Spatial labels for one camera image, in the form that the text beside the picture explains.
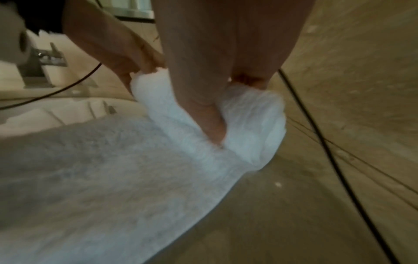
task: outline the beige floor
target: beige floor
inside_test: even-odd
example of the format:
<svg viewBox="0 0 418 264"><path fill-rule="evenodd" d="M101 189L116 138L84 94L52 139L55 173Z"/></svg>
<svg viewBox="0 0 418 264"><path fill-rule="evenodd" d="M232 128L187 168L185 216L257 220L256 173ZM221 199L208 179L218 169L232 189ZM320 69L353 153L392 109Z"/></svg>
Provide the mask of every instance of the beige floor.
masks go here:
<svg viewBox="0 0 418 264"><path fill-rule="evenodd" d="M152 25L130 26L159 47ZM283 67L402 263L418 261L417 26L414 0L318 0ZM289 120L274 160L150 264L384 262L278 76L270 88Z"/></svg>

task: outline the white cloth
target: white cloth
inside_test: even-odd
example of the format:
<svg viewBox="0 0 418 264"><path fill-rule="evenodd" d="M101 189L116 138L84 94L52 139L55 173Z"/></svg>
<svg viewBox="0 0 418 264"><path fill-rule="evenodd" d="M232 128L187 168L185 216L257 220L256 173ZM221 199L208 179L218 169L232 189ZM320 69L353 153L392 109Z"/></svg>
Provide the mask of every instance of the white cloth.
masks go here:
<svg viewBox="0 0 418 264"><path fill-rule="evenodd" d="M152 121L115 115L0 141L0 263L143 263L262 168L285 133L270 92L231 88L220 149L175 104L167 71L132 90Z"/></svg>
<svg viewBox="0 0 418 264"><path fill-rule="evenodd" d="M47 109L33 109L10 117L0 125L0 139L22 136L51 128L84 123L109 114L106 102L87 99Z"/></svg>

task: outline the dark sleeve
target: dark sleeve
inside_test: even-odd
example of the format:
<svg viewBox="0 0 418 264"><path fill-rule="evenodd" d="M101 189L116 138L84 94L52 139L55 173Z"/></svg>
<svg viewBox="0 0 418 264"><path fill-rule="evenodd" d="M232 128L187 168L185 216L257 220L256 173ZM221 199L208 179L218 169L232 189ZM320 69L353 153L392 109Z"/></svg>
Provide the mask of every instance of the dark sleeve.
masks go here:
<svg viewBox="0 0 418 264"><path fill-rule="evenodd" d="M65 0L0 0L17 7L26 28L38 34L40 30L62 33L62 13Z"/></svg>

